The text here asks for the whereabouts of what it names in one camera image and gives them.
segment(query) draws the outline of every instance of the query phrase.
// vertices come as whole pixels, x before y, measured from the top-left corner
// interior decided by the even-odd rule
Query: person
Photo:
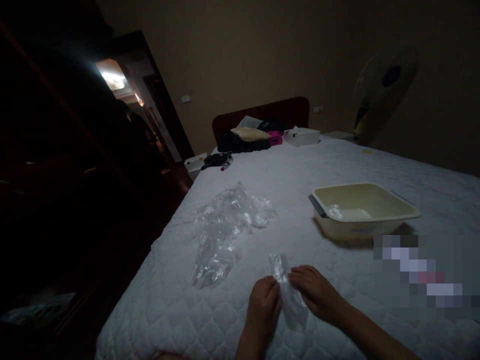
[[[313,266],[292,267],[290,282],[300,291],[317,318],[344,332],[367,356],[375,359],[419,359],[364,313],[349,304]],[[281,310],[280,284],[272,276],[253,286],[246,322],[235,359],[262,359],[272,339]]]
[[[157,138],[144,119],[136,112],[133,112],[124,101],[118,99],[117,102],[125,117],[129,119],[130,133],[135,144],[145,149],[151,155],[153,162],[161,169],[162,174],[170,171],[157,148]]]

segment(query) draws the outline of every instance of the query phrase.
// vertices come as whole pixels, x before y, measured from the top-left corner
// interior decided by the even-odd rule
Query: finger
[[[308,296],[305,296],[305,295],[302,294],[301,297],[302,297],[303,301],[305,302],[305,305],[306,305],[310,310],[316,308],[317,305],[316,305],[312,300],[310,300],[310,299],[308,298]]]
[[[267,283],[268,283],[268,282],[273,282],[274,280],[275,280],[274,277],[271,276],[271,275],[270,275],[270,276],[262,277],[261,279],[258,279],[258,280],[255,282],[255,285],[253,285],[253,289],[254,289],[254,290],[255,290],[255,289],[258,289],[258,288],[262,287],[265,282],[267,282]]]
[[[292,268],[292,273],[301,273],[301,274],[305,274],[307,276],[315,276],[316,274],[311,271],[309,268],[307,267],[304,267],[304,266],[299,266],[299,267],[295,267],[295,268]]]
[[[304,274],[303,272],[291,272],[288,275],[288,279],[302,279],[306,283],[310,284],[310,286],[315,285],[315,278],[311,274]]]
[[[262,298],[266,298],[270,289],[277,284],[277,281],[272,277],[264,277],[258,281],[258,287],[255,290]]]
[[[289,277],[289,280],[297,289],[305,292],[306,294],[310,293],[312,284],[306,282],[302,277]]]
[[[310,265],[302,265],[301,267],[310,270],[310,271],[311,271],[314,275],[316,275],[316,276],[319,276],[319,277],[321,277],[321,278],[324,277],[324,276],[320,273],[320,271],[318,271],[318,270],[317,270],[316,268],[314,268],[313,266],[310,266]]]
[[[275,310],[273,311],[273,319],[277,320],[279,318],[280,310],[282,310],[282,300],[279,297],[276,301]]]
[[[273,285],[270,288],[270,291],[266,296],[266,300],[268,301],[269,304],[275,304],[275,301],[279,298],[279,292],[280,292],[280,284],[277,282],[275,285]]]

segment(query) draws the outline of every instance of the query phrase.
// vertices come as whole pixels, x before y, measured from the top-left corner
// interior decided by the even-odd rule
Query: doorway
[[[140,106],[140,115],[155,132],[162,155],[167,154],[175,163],[193,157],[190,142],[142,31],[111,40],[98,50],[98,54],[101,58],[97,63],[114,61],[118,64],[125,87],[112,91],[129,106],[133,104],[137,110]]]

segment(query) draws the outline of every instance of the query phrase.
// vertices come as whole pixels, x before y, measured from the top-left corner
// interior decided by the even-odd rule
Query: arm
[[[363,312],[350,305],[312,266],[293,267],[290,282],[318,318],[342,330],[368,357],[373,359],[418,359],[418,357],[387,334]]]
[[[272,276],[261,278],[253,286],[235,360],[260,360],[264,357],[280,314],[279,291],[280,285]]]

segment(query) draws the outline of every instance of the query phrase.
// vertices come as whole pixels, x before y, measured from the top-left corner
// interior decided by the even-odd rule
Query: red headboard
[[[276,121],[285,123],[287,129],[291,129],[295,125],[301,128],[308,128],[309,113],[310,103],[308,99],[306,97],[294,97],[218,115],[211,122],[211,127],[218,145],[220,135],[236,128],[246,115],[259,120],[265,120],[273,116]]]

